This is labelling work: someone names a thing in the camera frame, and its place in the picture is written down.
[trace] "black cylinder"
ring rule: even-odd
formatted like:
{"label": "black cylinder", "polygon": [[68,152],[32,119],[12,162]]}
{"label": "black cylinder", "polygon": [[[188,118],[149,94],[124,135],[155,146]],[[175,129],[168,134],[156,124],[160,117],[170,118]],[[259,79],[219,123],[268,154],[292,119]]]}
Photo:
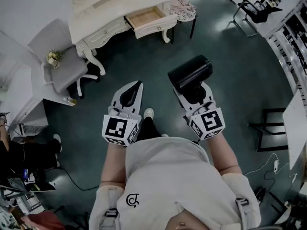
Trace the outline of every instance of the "black cylinder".
{"label": "black cylinder", "polygon": [[201,83],[212,74],[211,62],[203,55],[199,55],[171,70],[168,77],[180,94],[198,88]]}

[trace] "backpack strap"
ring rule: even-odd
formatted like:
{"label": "backpack strap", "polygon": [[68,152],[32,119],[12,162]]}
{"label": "backpack strap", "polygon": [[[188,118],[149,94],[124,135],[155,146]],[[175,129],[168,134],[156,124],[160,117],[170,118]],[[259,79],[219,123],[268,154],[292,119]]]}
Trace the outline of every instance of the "backpack strap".
{"label": "backpack strap", "polygon": [[242,230],[251,229],[255,226],[255,219],[253,216],[253,209],[246,198],[236,198],[239,212],[242,220]]}
{"label": "backpack strap", "polygon": [[100,230],[120,230],[118,211],[116,209],[116,204],[120,197],[118,195],[117,188],[109,188],[108,196],[109,196],[110,209],[104,213],[103,215],[104,219],[101,221],[99,229]]}

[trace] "white t-shirt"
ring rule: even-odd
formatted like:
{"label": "white t-shirt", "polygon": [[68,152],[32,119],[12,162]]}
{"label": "white t-shirt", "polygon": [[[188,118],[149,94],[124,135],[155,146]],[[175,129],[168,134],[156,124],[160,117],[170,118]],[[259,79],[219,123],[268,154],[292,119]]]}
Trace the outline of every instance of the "white t-shirt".
{"label": "white t-shirt", "polygon": [[[126,149],[125,190],[112,187],[118,190],[116,229],[164,230],[185,209],[211,230],[239,230],[238,197],[249,201],[253,227],[259,226],[259,206],[248,179],[234,173],[221,176],[202,147],[183,138],[154,138]],[[97,191],[89,230],[101,229],[101,216],[110,209],[109,188]]]}

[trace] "ornate white desk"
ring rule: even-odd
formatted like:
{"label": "ornate white desk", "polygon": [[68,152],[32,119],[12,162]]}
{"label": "ornate white desk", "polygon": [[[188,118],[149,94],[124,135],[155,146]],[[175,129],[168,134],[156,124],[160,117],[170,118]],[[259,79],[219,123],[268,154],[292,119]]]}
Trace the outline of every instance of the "ornate white desk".
{"label": "ornate white desk", "polygon": [[69,29],[78,55],[86,57],[100,68],[100,75],[105,75],[103,65],[94,57],[95,49],[105,45],[112,36],[132,28],[136,38],[162,32],[168,43],[166,32],[177,23],[177,16],[169,15],[169,1],[72,0],[74,16],[69,21]]}

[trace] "open drawer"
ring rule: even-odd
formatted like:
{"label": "open drawer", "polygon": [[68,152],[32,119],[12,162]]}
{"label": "open drawer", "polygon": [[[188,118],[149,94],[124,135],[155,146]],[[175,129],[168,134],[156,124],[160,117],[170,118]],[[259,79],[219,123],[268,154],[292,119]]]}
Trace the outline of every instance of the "open drawer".
{"label": "open drawer", "polygon": [[136,11],[125,17],[133,28],[136,38],[167,30],[177,23],[177,15],[166,15],[156,6]]}

